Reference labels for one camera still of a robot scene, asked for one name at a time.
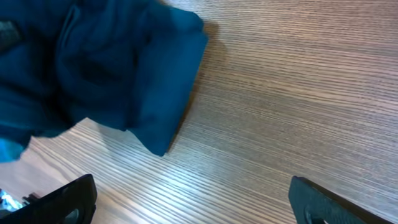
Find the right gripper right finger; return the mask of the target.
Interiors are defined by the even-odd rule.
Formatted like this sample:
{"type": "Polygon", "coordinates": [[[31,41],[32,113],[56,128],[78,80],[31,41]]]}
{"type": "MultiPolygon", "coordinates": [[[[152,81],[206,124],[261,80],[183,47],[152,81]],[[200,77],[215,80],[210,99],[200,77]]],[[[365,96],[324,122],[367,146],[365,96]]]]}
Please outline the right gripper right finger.
{"type": "Polygon", "coordinates": [[[392,224],[304,177],[292,177],[289,202],[298,224],[392,224]]]}

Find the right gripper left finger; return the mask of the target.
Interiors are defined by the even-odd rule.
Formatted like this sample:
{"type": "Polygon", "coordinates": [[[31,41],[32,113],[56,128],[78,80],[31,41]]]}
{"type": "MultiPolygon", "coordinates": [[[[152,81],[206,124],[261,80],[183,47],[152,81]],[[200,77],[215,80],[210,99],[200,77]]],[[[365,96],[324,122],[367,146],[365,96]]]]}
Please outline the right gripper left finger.
{"type": "Polygon", "coordinates": [[[91,174],[39,197],[22,198],[22,207],[1,209],[1,224],[90,224],[96,211],[97,189],[91,174]]]}

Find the blue t-shirt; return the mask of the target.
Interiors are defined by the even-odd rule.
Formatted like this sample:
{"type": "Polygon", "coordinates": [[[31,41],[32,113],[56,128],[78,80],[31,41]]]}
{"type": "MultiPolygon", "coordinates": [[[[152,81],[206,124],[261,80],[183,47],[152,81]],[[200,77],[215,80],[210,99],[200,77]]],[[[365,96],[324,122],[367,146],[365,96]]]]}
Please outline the blue t-shirt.
{"type": "Polygon", "coordinates": [[[1,1],[1,161],[83,119],[130,131],[163,156],[208,38],[160,1],[1,1]]]}

